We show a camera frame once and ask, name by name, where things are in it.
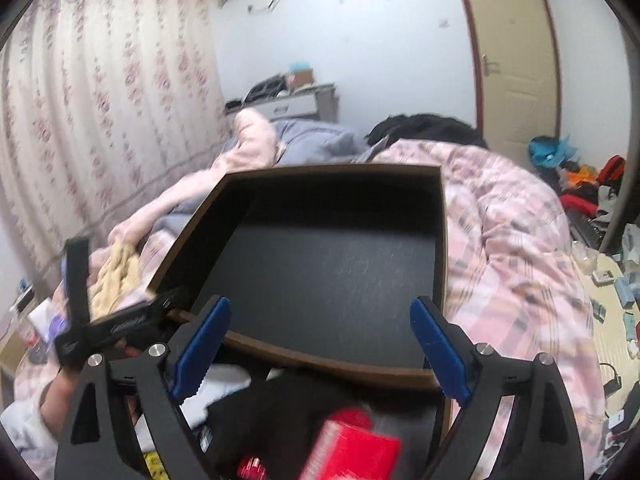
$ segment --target plastic bottle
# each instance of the plastic bottle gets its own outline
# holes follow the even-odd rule
[[[36,332],[31,321],[24,314],[24,309],[33,301],[35,294],[32,287],[28,287],[15,301],[10,311],[14,316],[15,331],[27,345],[27,357],[35,365],[47,362],[47,346]]]

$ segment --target blue gripper pad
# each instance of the blue gripper pad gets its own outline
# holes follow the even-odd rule
[[[166,378],[172,397],[181,404],[193,397],[211,366],[231,324],[227,298],[214,298],[169,341]]]
[[[420,299],[411,304],[409,318],[415,338],[436,374],[442,391],[447,397],[456,399],[460,406],[464,406],[471,397],[471,391],[466,383],[465,365],[451,341]]]

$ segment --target beige door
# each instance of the beige door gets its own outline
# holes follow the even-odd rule
[[[556,43],[546,0],[469,4],[478,37],[484,138],[495,152],[530,168],[528,142],[555,136],[560,113]]]

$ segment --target floral curtain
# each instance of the floral curtain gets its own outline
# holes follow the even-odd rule
[[[0,52],[0,178],[41,278],[228,137],[210,0],[35,0]]]

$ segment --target door frame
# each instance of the door frame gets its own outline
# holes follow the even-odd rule
[[[560,124],[562,119],[562,70],[560,68],[560,53],[558,49],[558,37],[556,36],[556,25],[548,0],[542,0],[545,6],[546,15],[549,18],[551,28],[551,38],[553,43],[554,57],[556,58],[556,100],[558,113],[556,114],[556,139],[560,137]],[[471,40],[471,50],[474,63],[474,81],[476,83],[476,128],[484,136],[484,91],[482,90],[482,66],[480,64],[480,47],[478,41],[478,30],[476,20],[471,9],[471,0],[462,0],[465,7],[466,23],[469,29],[469,39]]]

